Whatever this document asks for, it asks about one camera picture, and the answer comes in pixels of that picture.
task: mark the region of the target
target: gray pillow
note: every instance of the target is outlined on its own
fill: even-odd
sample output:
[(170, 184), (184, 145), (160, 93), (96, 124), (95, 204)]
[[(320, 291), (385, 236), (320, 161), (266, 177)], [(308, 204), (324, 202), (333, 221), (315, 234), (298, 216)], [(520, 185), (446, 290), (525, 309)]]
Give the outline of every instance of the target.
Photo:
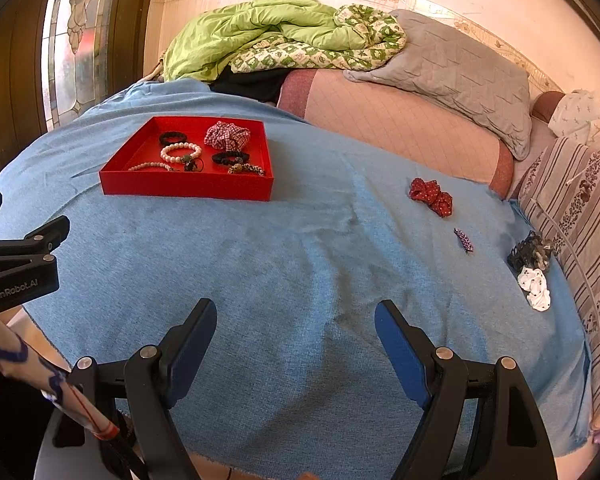
[(407, 33), (407, 46), (383, 67), (345, 70), (345, 78), (428, 96), (490, 129), (517, 160), (526, 158), (531, 133), (526, 71), (448, 25), (410, 10), (391, 14)]

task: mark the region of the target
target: bracelet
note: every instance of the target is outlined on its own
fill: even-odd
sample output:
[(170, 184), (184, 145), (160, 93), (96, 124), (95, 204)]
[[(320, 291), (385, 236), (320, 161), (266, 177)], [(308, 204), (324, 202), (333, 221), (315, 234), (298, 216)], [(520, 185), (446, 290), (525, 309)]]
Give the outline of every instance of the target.
[(176, 142), (187, 142), (187, 136), (182, 132), (164, 132), (160, 135), (159, 140), (161, 145), (169, 146), (170, 144), (175, 144)]
[(228, 173), (242, 173), (247, 171), (248, 173), (257, 173), (260, 176), (265, 175), (265, 171), (260, 166), (254, 166), (253, 164), (234, 164), (229, 168)]
[(211, 155), (211, 160), (216, 164), (232, 166), (233, 164), (242, 164), (249, 161), (249, 153), (245, 152), (220, 152)]
[(164, 168), (167, 171), (176, 171), (164, 162), (143, 162), (142, 164), (129, 168), (127, 171), (142, 170), (143, 168)]
[(202, 148), (200, 148), (200, 146), (194, 144), (193, 142), (176, 142), (174, 144), (170, 144), (169, 146), (165, 146), (160, 152), (160, 157), (163, 158), (165, 161), (170, 162), (171, 164), (180, 164), (187, 162), (187, 160), (182, 160), (183, 157), (181, 156), (167, 155), (167, 153), (169, 153), (171, 150), (179, 150), (181, 148), (189, 148), (190, 150), (193, 150), (193, 153), (188, 155), (190, 156), (190, 158), (198, 158), (200, 156), (200, 153), (202, 153)]
[[(184, 171), (200, 172), (205, 169), (205, 161), (201, 158), (191, 158), (189, 155), (185, 155), (182, 157), (182, 161), (184, 162)], [(202, 163), (200, 169), (198, 169), (198, 162)]]

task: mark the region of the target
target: green patterned blanket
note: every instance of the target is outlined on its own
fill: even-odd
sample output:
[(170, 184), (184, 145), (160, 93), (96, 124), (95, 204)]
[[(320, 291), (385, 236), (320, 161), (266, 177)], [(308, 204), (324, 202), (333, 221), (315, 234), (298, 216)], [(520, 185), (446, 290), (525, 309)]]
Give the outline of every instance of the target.
[(336, 10), (317, 0), (253, 0), (191, 20), (164, 56), (164, 79), (211, 82), (276, 67), (372, 70), (407, 39), (395, 18), (361, 5)]

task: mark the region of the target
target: white beaded bracelet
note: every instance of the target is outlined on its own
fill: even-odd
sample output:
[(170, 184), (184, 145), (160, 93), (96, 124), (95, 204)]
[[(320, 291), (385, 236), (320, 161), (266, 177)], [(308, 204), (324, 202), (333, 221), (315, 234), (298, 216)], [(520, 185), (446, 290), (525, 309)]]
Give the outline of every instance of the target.
[(181, 148), (189, 148), (190, 150), (193, 150), (193, 153), (189, 155), (191, 158), (198, 158), (200, 156), (200, 153), (202, 153), (202, 148), (200, 148), (200, 146), (194, 144), (193, 142), (176, 142), (174, 144), (170, 144), (169, 146), (165, 146), (160, 152), (160, 156), (167, 162), (170, 162), (171, 164), (184, 163), (181, 156), (167, 155), (171, 150), (179, 150)]
[(143, 162), (142, 164), (129, 168), (127, 171), (142, 170), (142, 168), (164, 168), (167, 171), (176, 171), (164, 162)]

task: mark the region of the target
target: bedding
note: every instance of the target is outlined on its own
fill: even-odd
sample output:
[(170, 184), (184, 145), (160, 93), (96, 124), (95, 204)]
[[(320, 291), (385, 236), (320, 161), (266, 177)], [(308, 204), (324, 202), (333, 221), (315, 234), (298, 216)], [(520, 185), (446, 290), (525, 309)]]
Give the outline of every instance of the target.
[(600, 430), (600, 154), (557, 139), (522, 181), (520, 206), (552, 241), (592, 353), (593, 420)]
[(514, 163), (502, 141), (412, 92), (352, 83), (333, 70), (299, 70), (283, 84), (278, 108), (432, 170), (488, 184), (501, 198), (509, 190)]
[(570, 137), (600, 151), (600, 92), (574, 90), (558, 102), (549, 121), (557, 137)]
[(211, 82), (233, 72), (271, 68), (371, 70), (404, 47), (406, 36), (382, 10), (317, 0), (253, 0), (210, 10), (191, 20), (164, 54), (166, 81)]
[(528, 74), (459, 30), (411, 10), (391, 12), (408, 36), (407, 47), (371, 72), (345, 71), (416, 92), (456, 110), (499, 136), (517, 160), (529, 151)]
[[(263, 120), (271, 202), (104, 196), (98, 170), (158, 114)], [(408, 198), (415, 177), (451, 193), (451, 217)], [(185, 79), (134, 85), (45, 134), (3, 170), (0, 190), (0, 238), (59, 214), (72, 222), (54, 252), (60, 289), (26, 305), (70, 363), (125, 358), (198, 298), (215, 301), (218, 330), (172, 411), (187, 448), (213, 460), (268, 478), (390, 478), (422, 412), (376, 337), (383, 298), (463, 358), (515, 357), (556, 456), (586, 441), (589, 362), (566, 280), (553, 262), (551, 309), (528, 306), (506, 256), (529, 225), (485, 185)]]
[(535, 163), (536, 159), (544, 152), (544, 149), (555, 141), (554, 133), (544, 121), (532, 117), (531, 135), (529, 137), (529, 156), (525, 160), (517, 160), (513, 163), (513, 179), (509, 189), (509, 197), (518, 198), (516, 191), (525, 176), (527, 170)]

